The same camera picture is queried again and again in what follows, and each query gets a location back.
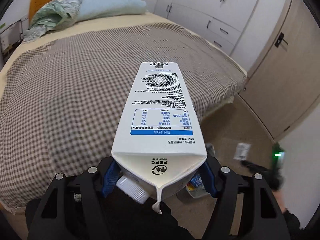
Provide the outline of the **brown checkered bed cover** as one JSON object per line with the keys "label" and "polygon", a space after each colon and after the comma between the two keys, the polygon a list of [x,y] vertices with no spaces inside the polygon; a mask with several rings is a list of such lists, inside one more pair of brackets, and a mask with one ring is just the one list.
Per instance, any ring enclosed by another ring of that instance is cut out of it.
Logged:
{"label": "brown checkered bed cover", "polygon": [[12,213],[44,195],[55,174],[81,174],[111,154],[140,64],[176,62],[196,115],[234,96],[246,74],[179,25],[90,31],[22,53],[1,96],[1,204]]}

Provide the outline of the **cream mattress sheet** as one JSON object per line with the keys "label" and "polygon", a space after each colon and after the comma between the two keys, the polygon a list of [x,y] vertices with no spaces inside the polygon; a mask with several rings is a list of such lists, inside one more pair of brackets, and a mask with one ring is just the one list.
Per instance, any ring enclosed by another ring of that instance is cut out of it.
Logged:
{"label": "cream mattress sheet", "polygon": [[20,45],[1,71],[1,93],[74,87],[129,88],[170,74],[198,85],[242,89],[242,68],[204,38],[147,13],[77,23]]}

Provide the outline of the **white built-in wardrobe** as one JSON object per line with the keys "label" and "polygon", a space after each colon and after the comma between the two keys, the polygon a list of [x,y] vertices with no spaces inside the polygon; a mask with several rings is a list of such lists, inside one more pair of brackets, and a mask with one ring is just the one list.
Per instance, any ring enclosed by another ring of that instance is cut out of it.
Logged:
{"label": "white built-in wardrobe", "polygon": [[155,14],[231,55],[258,0],[157,0]]}

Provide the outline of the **green floral blanket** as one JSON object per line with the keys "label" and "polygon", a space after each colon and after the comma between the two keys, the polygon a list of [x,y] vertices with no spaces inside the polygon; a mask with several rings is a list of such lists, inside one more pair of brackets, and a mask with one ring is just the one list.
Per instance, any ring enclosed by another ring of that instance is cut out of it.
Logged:
{"label": "green floral blanket", "polygon": [[84,0],[52,0],[42,6],[32,17],[23,43],[37,40],[47,32],[72,26]]}

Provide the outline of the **white milk carton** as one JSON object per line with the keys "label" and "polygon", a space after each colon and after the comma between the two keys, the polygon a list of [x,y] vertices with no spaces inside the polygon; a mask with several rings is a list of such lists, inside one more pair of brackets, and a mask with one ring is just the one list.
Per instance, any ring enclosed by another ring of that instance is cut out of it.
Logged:
{"label": "white milk carton", "polygon": [[207,151],[176,62],[143,62],[127,97],[111,154],[123,171],[119,187],[138,203],[161,201],[187,185]]}

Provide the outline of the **light blue pillow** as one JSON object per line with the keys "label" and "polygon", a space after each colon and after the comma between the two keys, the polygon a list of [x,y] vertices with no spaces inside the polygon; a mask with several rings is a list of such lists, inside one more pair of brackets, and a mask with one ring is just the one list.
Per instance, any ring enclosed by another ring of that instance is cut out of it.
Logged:
{"label": "light blue pillow", "polygon": [[121,15],[141,15],[146,11],[147,5],[144,0],[84,0],[76,21]]}

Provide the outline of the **black bedside rack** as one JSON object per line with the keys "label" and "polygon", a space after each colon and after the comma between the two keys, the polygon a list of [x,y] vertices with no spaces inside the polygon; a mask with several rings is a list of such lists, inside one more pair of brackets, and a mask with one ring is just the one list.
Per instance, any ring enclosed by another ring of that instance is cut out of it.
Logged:
{"label": "black bedside rack", "polygon": [[9,59],[15,49],[22,43],[28,27],[28,15],[10,25],[1,24],[1,54],[4,62]]}

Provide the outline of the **floral trash bin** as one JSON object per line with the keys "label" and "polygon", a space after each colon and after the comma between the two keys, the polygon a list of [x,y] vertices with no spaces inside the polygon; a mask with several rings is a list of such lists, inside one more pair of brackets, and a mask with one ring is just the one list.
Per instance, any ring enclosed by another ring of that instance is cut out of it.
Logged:
{"label": "floral trash bin", "polygon": [[210,179],[215,179],[213,172],[210,170],[208,160],[206,160],[191,178],[185,189],[193,199],[199,199],[204,196],[214,197],[217,190],[215,182],[210,184]]}

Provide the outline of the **beige wooden door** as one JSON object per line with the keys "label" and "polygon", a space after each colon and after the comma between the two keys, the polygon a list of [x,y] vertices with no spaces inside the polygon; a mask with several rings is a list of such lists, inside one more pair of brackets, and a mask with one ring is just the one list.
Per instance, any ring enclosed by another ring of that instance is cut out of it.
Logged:
{"label": "beige wooden door", "polygon": [[273,139],[319,98],[319,26],[303,0],[292,0],[276,42],[240,96]]}

